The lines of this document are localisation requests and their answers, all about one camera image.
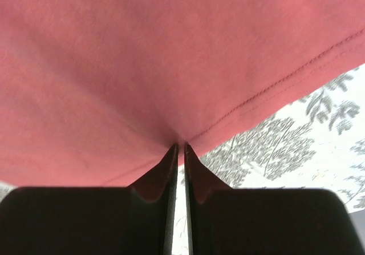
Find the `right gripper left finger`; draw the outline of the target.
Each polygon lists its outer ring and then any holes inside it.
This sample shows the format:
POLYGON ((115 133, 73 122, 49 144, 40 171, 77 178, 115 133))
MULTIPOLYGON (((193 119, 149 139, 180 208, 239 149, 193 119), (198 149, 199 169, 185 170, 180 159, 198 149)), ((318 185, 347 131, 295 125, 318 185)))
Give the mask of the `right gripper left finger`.
POLYGON ((127 187, 20 187, 1 201, 2 254, 171 254, 177 158, 127 187))

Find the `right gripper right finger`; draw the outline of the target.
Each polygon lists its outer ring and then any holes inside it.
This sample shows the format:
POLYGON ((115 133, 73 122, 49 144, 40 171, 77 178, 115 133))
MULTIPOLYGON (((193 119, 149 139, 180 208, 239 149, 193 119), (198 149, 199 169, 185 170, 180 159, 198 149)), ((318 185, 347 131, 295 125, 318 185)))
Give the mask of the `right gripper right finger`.
POLYGON ((325 189, 234 189, 184 148, 190 254, 363 254, 337 195, 325 189))

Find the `pink t shirt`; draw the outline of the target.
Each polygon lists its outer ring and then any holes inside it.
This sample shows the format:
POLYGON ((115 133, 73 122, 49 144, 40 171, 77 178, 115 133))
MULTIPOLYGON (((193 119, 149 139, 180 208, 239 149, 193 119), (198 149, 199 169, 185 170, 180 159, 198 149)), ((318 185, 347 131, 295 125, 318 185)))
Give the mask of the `pink t shirt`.
POLYGON ((125 185, 364 63, 364 0, 1 0, 1 180, 125 185))

